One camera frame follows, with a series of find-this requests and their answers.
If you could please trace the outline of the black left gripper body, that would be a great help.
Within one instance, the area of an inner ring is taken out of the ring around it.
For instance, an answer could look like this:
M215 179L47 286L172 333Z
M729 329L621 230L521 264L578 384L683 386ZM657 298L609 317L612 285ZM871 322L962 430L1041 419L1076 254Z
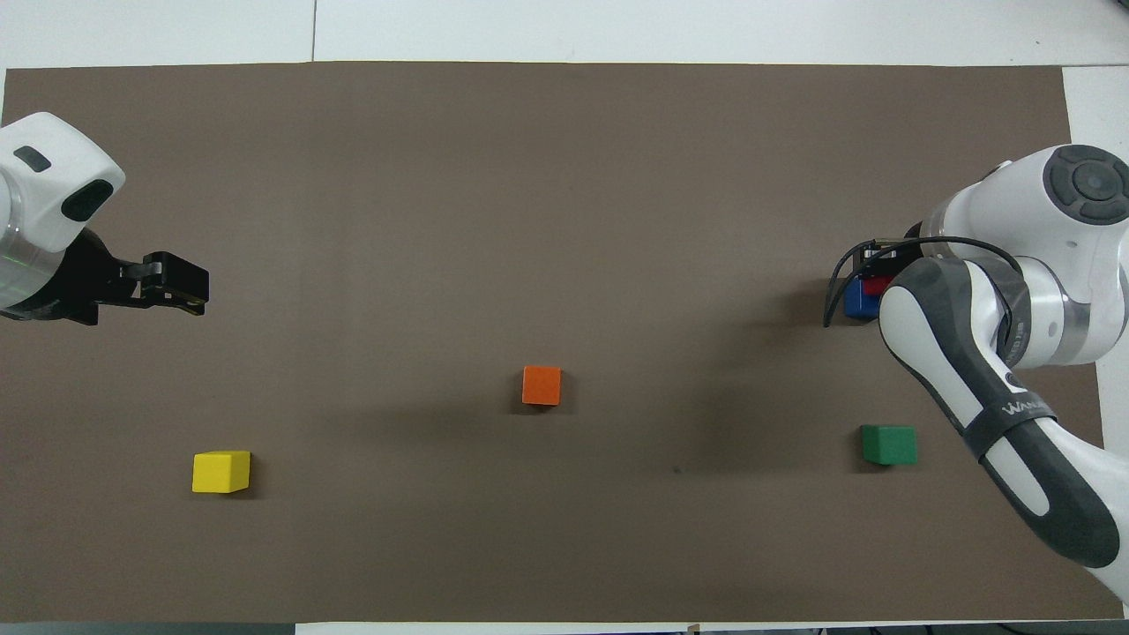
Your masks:
M145 302L133 296L138 282L123 276L126 266L130 262L113 256L100 237L86 228L44 287L28 301L2 308L1 314L17 321L71 320L93 327L102 305L145 308Z

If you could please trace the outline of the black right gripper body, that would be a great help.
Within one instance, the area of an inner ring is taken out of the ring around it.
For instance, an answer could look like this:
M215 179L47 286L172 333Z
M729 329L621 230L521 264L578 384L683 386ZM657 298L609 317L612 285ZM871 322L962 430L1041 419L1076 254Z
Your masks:
M884 277L892 279L896 277L901 271L903 271L907 266L914 262L917 258L924 256L921 247L919 245L910 245L905 247L899 247L896 250L891 250L891 252L883 254L878 260L872 262L870 266L864 266L864 261L868 258L874 256L879 250L891 247L895 244L904 243L908 240L914 240L920 237L921 226L914 225L911 229L903 235L901 238L896 240L870 240L866 245L863 246L863 279L870 279L876 277Z

